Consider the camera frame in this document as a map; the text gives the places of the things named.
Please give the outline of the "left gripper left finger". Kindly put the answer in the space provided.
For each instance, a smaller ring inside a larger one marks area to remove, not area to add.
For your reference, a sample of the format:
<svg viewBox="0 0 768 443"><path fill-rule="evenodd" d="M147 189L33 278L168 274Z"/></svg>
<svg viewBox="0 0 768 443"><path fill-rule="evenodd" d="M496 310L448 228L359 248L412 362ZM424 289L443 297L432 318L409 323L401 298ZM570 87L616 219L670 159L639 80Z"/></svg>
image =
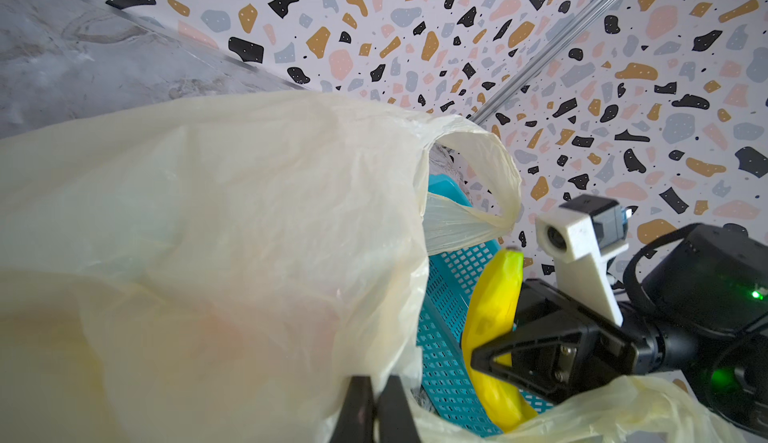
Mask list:
<svg viewBox="0 0 768 443"><path fill-rule="evenodd" d="M330 443L372 443L374 393L368 376L353 376Z"/></svg>

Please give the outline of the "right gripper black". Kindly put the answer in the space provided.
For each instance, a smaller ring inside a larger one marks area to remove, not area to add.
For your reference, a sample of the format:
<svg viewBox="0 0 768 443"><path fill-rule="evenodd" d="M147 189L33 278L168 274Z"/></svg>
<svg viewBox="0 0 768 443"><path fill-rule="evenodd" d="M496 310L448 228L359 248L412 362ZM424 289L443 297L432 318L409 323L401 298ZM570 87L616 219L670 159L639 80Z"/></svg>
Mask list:
<svg viewBox="0 0 768 443"><path fill-rule="evenodd" d="M539 279L523 283L515 330L472 352L471 368L559 404L623 375L666 369L666 331L626 302L616 326Z"/></svg>

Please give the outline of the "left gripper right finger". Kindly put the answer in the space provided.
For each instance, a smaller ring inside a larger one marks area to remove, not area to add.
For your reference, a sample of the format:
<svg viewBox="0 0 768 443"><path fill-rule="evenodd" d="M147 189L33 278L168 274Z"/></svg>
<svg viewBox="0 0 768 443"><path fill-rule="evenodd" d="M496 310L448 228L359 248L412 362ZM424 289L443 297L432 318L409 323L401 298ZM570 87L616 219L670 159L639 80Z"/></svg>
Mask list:
<svg viewBox="0 0 768 443"><path fill-rule="evenodd" d="M406 392L399 376L391 375L376 406L380 443L420 443Z"/></svg>

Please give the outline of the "yellow banana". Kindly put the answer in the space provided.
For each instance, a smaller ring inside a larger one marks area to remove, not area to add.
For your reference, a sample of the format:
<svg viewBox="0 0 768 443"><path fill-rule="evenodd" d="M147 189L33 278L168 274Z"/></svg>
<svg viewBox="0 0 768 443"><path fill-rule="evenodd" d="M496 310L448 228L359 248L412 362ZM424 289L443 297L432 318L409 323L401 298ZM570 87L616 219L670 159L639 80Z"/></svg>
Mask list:
<svg viewBox="0 0 768 443"><path fill-rule="evenodd" d="M488 418L508 433L534 418L536 411L513 385L471 368L471 354L513 330L523 282L522 253L502 249L482 271L470 298L461 337L463 361Z"/></svg>

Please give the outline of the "pale yellow plastic bag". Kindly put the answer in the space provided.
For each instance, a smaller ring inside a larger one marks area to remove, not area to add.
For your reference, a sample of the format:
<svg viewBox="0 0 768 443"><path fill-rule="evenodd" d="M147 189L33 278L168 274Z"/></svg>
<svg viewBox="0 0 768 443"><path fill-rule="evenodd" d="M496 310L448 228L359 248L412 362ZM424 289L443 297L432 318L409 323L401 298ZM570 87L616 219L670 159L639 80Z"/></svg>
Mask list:
<svg viewBox="0 0 768 443"><path fill-rule="evenodd" d="M510 233L499 138L338 94L187 98L1 143L5 442L326 442L421 380L431 255Z"/></svg>

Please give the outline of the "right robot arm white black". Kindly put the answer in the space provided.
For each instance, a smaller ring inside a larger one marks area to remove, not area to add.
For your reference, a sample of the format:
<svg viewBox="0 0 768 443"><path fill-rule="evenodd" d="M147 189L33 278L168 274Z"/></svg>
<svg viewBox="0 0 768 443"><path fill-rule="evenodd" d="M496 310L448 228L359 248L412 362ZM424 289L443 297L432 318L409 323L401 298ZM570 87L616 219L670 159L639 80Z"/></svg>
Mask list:
<svg viewBox="0 0 768 443"><path fill-rule="evenodd" d="M646 253L669 254L644 279L629 263L615 324L539 279L524 281L516 328L470 358L482 374L552 403L625 375L680 371L729 423L767 433L767 248L742 232L692 224Z"/></svg>

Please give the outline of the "teal plastic basket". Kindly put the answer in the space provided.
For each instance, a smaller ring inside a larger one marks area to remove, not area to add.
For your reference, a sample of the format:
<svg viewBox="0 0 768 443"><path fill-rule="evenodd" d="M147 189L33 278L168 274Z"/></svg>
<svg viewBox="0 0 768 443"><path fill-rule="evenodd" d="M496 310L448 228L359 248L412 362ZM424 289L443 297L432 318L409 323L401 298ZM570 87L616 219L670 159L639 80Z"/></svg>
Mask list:
<svg viewBox="0 0 768 443"><path fill-rule="evenodd" d="M429 258L426 296L419 316L422 348L421 389L435 412L480 437L501 430L476 397L460 349L470 298L483 269L500 250L496 241Z"/></svg>

